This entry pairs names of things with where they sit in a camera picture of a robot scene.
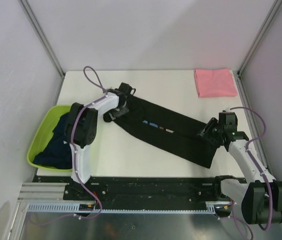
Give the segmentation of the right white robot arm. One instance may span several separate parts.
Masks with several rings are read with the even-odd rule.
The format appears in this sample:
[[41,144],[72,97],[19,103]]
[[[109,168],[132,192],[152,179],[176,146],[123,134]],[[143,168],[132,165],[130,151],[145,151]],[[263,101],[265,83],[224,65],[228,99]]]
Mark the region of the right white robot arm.
[[245,222],[267,228],[282,224],[282,181],[269,173],[253,153],[251,141],[238,131],[238,118],[234,112],[222,111],[211,118],[198,136],[215,147],[223,146],[234,158],[244,175],[245,183],[233,176],[217,176],[220,183],[211,188],[212,196],[223,201],[229,197],[240,205]]

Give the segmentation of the black printed t shirt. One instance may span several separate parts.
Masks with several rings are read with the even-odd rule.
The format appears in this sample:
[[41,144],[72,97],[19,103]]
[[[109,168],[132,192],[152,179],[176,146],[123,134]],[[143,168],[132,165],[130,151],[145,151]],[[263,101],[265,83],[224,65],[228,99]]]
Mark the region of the black printed t shirt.
[[128,134],[161,150],[209,169],[217,148],[198,133],[206,123],[164,108],[147,100],[131,96],[128,112],[115,118],[115,110],[103,115],[107,123],[114,122]]

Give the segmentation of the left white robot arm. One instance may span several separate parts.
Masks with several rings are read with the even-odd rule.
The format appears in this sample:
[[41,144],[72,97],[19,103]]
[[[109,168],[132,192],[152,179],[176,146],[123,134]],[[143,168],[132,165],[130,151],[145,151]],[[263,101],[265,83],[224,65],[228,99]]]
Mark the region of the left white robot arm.
[[78,183],[74,194],[79,199],[86,200],[92,193],[92,188],[86,182],[92,175],[90,149],[97,136],[99,118],[109,113],[110,119],[114,120],[128,113],[128,97],[135,92],[135,88],[122,82],[119,88],[107,89],[101,97],[90,103],[75,102],[71,105],[64,134],[72,155],[71,178]]

